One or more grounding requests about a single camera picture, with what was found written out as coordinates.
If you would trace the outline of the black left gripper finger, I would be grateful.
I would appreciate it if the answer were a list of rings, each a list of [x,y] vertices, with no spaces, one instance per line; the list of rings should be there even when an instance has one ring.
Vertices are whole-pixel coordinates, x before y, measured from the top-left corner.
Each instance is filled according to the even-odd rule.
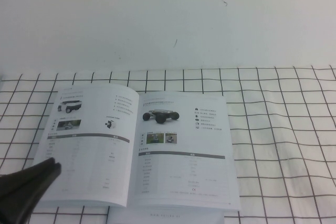
[[[56,179],[56,161],[49,158],[27,169],[1,176],[1,198],[9,195],[41,197]]]
[[[61,165],[56,164],[56,178],[60,174]],[[26,223],[41,198],[19,194],[1,198],[1,223]]]

